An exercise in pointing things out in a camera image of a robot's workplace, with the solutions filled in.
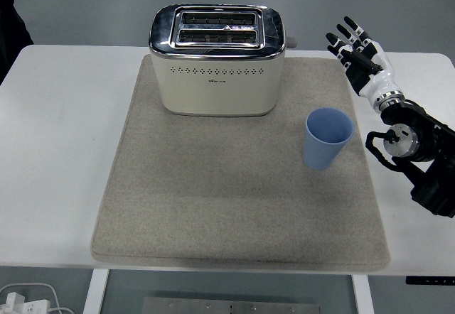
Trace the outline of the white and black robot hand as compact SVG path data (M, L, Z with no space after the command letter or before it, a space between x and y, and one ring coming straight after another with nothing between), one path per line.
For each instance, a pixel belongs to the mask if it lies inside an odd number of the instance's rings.
M338 24L336 28L345 40L333 33L326 38L328 51L340 61L354 92L366 98L377 113L402 102L405 97L395 84L394 70L381 45L353 19L346 16L344 21L347 26Z

